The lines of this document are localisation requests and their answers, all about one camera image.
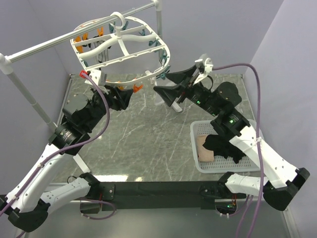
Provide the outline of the orange pinched clothespin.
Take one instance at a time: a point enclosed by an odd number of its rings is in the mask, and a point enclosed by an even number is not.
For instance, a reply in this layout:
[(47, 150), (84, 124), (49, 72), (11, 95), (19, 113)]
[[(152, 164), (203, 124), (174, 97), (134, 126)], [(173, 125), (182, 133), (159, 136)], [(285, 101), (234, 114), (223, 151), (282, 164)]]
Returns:
[(141, 85), (136, 85), (136, 84), (134, 84), (133, 85), (133, 93), (137, 93), (138, 91), (140, 91), (141, 89), (143, 88), (143, 84), (141, 84)]

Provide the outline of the teal clothespin being pinched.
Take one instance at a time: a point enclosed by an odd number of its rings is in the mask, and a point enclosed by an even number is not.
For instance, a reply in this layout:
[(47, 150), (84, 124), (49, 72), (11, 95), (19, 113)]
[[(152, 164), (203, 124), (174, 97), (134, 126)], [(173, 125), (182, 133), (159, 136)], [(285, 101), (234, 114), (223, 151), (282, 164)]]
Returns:
[(166, 67), (166, 69), (165, 69), (161, 74), (159, 74), (159, 75), (156, 76), (156, 79), (165, 80), (166, 75), (170, 72), (170, 67), (171, 67), (171, 66), (168, 65), (168, 66)]

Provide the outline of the white round clip hanger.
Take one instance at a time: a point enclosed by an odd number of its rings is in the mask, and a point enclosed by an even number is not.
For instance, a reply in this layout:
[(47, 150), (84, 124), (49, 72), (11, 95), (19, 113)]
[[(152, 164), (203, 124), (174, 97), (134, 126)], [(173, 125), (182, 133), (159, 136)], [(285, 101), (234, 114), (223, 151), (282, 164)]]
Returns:
[[(119, 89), (130, 89), (148, 81), (145, 74), (149, 70), (153, 76), (161, 74), (170, 65), (170, 50), (161, 37), (160, 29), (153, 29), (145, 21), (134, 16), (124, 16), (113, 12), (114, 33), (104, 28), (104, 35), (98, 36), (94, 23), (101, 19), (87, 21), (76, 27), (83, 33), (70, 39), (71, 47), (84, 71), (101, 70), (106, 74), (106, 85)], [(146, 36), (139, 32), (146, 30)], [(82, 36), (88, 33), (88, 40)]]

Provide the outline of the white sock black cuff stripes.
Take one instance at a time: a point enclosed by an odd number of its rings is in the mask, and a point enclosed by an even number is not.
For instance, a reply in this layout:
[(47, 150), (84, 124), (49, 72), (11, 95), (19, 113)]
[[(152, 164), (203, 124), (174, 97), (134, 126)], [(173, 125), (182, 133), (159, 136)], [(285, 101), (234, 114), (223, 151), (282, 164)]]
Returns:
[(161, 96), (155, 92), (155, 97), (154, 97), (154, 105), (158, 106), (164, 103), (164, 100), (161, 98)]

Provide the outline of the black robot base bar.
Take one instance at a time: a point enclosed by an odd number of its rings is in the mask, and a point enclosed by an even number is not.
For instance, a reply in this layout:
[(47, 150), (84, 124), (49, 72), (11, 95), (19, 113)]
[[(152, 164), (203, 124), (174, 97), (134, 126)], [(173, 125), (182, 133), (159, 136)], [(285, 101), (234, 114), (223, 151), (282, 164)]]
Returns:
[(242, 199), (217, 181), (100, 182), (86, 199), (105, 201), (116, 209), (215, 209), (217, 200)]

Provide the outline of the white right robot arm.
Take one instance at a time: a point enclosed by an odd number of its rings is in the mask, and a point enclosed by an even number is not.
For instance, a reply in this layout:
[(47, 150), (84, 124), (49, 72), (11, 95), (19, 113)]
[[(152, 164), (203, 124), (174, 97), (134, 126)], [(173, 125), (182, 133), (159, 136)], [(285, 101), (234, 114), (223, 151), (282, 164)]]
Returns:
[(203, 86), (201, 80), (209, 77), (211, 71), (224, 68), (193, 66), (184, 71), (168, 73), (166, 77), (174, 82), (174, 86), (155, 86), (154, 91), (168, 106), (174, 101), (182, 103), (188, 99), (214, 116), (211, 125), (216, 133), (260, 168), (260, 177), (226, 172), (217, 182), (217, 192), (221, 197), (228, 198), (238, 193), (256, 195), (272, 208), (284, 211), (310, 173), (282, 158), (260, 137), (259, 127), (253, 128), (236, 110), (242, 98), (234, 83), (224, 82), (214, 91)]

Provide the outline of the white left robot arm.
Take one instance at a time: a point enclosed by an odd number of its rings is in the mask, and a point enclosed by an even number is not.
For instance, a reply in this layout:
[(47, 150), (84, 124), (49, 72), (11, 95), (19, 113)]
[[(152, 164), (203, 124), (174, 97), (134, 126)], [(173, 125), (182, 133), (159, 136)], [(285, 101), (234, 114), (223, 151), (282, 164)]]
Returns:
[(68, 202), (86, 197), (98, 198), (100, 182), (90, 173), (83, 173), (75, 181), (58, 189), (45, 192), (67, 160), (78, 154), (90, 133), (110, 109), (125, 110), (133, 94), (132, 89), (106, 86), (103, 102), (97, 90), (92, 98), (74, 95), (64, 105), (61, 124), (49, 138), (45, 149), (27, 176), (7, 195), (0, 197), (0, 212), (17, 228), (32, 232), (41, 226), (49, 214)]

